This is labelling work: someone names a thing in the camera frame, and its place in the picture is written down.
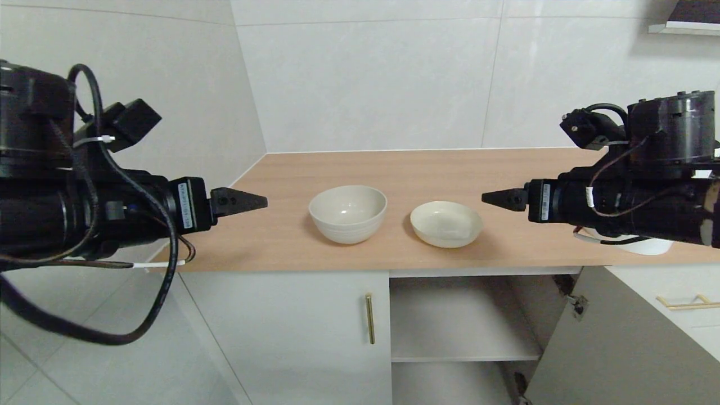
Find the white cable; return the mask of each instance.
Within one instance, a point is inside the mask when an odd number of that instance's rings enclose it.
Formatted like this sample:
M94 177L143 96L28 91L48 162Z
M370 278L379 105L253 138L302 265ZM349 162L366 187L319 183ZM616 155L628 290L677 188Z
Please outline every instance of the white cable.
M184 260L178 260L178 266L185 264ZM152 263L132 263L132 268L137 269L139 267L167 267L168 262L152 262Z
M572 235L581 241L590 242L591 244L599 244L603 242L601 239L593 238L592 236L582 235L577 232L573 233Z
M103 135L103 136L96 136L94 138L83 138L79 141L76 141L73 143L73 148L77 148L78 146L84 145L88 142L105 142L110 143L115 140L115 137L112 135Z
M595 207L595 199L593 199L593 188L592 187L585 188L585 200L588 202L588 207L590 207L590 208Z

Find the ceramic bowl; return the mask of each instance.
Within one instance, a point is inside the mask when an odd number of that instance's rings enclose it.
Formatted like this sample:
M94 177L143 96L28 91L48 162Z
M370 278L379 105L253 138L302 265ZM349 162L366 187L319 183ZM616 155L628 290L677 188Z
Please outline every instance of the ceramic bowl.
M480 214L462 204L433 201L410 214L415 234L437 247L458 248L472 243L482 230Z
M357 244L382 225L387 197L372 187L352 185L329 189L310 201L310 216L318 230L339 244Z

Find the cabinet hinge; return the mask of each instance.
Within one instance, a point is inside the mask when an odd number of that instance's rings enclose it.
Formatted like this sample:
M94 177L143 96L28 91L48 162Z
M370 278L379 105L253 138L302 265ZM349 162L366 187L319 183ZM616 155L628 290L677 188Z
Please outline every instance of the cabinet hinge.
M525 398L525 391L528 390L528 380L525 378L525 375L515 372L513 377L515 378L515 386L518 389L518 405L533 405L530 400Z
M575 288L575 278L571 275L554 275L552 280L567 302L572 305L572 316L581 321L588 309L588 299L582 295L576 296L572 294L572 290Z

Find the open cabinet door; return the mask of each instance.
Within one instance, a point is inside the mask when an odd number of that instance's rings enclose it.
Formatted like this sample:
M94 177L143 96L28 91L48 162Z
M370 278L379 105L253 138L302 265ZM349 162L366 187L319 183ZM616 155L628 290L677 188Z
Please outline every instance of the open cabinet door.
M530 404L718 403L720 362L604 267L586 267L572 297L582 309L567 304L525 392Z

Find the label sticker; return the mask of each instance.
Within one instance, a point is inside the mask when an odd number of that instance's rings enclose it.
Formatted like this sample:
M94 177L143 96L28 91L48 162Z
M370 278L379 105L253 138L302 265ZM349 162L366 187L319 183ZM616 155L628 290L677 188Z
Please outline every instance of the label sticker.
M190 193L187 184L178 184L178 196L180 197L180 214L182 215L182 226L185 229L192 228L192 209L190 208Z
M550 218L550 184L543 184L541 219L547 221L547 218Z

